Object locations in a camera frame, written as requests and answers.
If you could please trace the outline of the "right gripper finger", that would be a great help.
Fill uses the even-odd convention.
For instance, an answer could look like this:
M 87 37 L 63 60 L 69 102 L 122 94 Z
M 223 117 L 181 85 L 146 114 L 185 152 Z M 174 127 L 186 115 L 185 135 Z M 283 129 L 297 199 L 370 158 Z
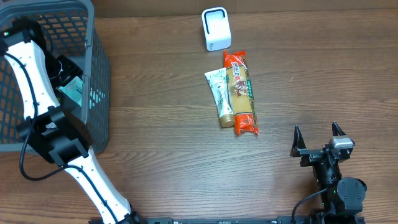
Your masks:
M 332 122 L 331 124 L 332 127 L 332 134 L 333 136 L 344 136 L 346 133 L 340 128 L 338 123 L 336 121 Z
M 299 157 L 303 151 L 306 151 L 307 147 L 305 145 L 302 133 L 298 125 L 294 129 L 294 140 L 292 143 L 292 148 L 290 150 L 291 157 Z

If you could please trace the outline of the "orange spaghetti packet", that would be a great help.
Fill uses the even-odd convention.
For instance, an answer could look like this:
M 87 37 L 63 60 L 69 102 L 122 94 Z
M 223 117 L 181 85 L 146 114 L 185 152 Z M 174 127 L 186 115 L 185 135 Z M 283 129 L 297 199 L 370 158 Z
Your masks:
M 246 52 L 223 52 L 223 65 L 226 68 L 228 91 L 234 112 L 236 134 L 250 132 L 259 134 L 254 92 L 249 76 Z

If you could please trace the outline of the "white cosmetic tube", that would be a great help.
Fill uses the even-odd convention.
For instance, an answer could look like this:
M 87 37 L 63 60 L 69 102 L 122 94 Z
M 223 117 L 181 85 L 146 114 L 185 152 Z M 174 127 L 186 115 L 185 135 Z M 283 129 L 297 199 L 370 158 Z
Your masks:
M 234 126 L 234 113 L 229 102 L 226 68 L 205 73 L 218 111 L 220 124 L 223 128 Z

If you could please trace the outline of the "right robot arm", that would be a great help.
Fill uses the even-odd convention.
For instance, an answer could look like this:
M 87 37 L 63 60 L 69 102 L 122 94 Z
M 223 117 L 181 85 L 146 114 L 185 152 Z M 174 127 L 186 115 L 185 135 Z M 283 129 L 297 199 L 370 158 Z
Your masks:
M 321 149 L 307 149 L 298 126 L 294 129 L 294 140 L 290 151 L 291 157 L 301 158 L 302 167 L 311 167 L 318 185 L 315 192 L 301 199 L 292 209 L 291 223 L 364 223 L 358 213 L 363 211 L 367 185 L 354 177 L 343 177 L 339 163 L 350 158 L 355 142 L 333 122 L 332 137 Z M 301 204 L 321 197 L 322 208 L 313 209 L 309 216 L 296 216 Z

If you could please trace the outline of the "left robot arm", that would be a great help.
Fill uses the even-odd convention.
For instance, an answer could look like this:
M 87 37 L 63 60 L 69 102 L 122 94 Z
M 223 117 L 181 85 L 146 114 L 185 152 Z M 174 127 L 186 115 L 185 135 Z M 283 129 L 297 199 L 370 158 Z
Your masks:
M 83 74 L 82 69 L 64 55 L 54 57 L 47 50 L 41 26 L 22 17 L 1 32 L 1 56 L 12 67 L 23 99 L 24 122 L 17 126 L 23 139 L 19 169 L 24 170 L 28 146 L 58 169 L 42 176 L 47 179 L 61 171 L 69 173 L 98 209 L 98 223 L 144 223 L 111 183 L 101 168 L 86 124 L 65 110 L 54 90 Z

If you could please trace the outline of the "teal snack packet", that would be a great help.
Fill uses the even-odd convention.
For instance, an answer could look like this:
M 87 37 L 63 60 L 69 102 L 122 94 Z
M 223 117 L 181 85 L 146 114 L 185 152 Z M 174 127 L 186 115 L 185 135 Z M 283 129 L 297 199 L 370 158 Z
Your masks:
M 60 86 L 59 90 L 66 94 L 78 106 L 81 106 L 83 98 L 83 81 L 80 77 L 75 77 L 67 85 Z

